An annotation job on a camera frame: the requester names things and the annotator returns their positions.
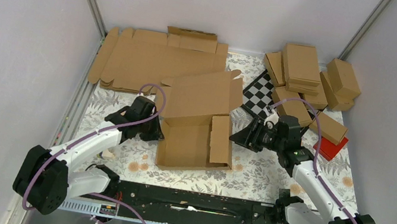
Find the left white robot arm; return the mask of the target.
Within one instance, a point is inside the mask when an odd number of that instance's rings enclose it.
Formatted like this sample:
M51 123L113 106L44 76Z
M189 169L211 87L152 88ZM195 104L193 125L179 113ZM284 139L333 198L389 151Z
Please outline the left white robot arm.
M143 141L164 138L155 103L144 96L110 113L92 131L79 139L44 148L31 148L12 183L22 197L26 210L36 209L47 215L67 199L97 193L103 200L113 199L118 191L114 175L109 171L78 168L97 154L126 140L140 137Z

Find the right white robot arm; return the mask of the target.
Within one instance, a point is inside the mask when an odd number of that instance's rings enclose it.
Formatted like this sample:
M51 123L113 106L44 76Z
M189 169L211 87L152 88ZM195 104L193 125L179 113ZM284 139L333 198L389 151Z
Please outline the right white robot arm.
M309 210L298 196L281 197L272 212L273 224L376 224L369 214L347 207L324 177L317 158L301 143L301 127L296 117L280 116L276 122L254 118L234 133L231 141L253 152L275 152L279 164L308 194L318 209Z

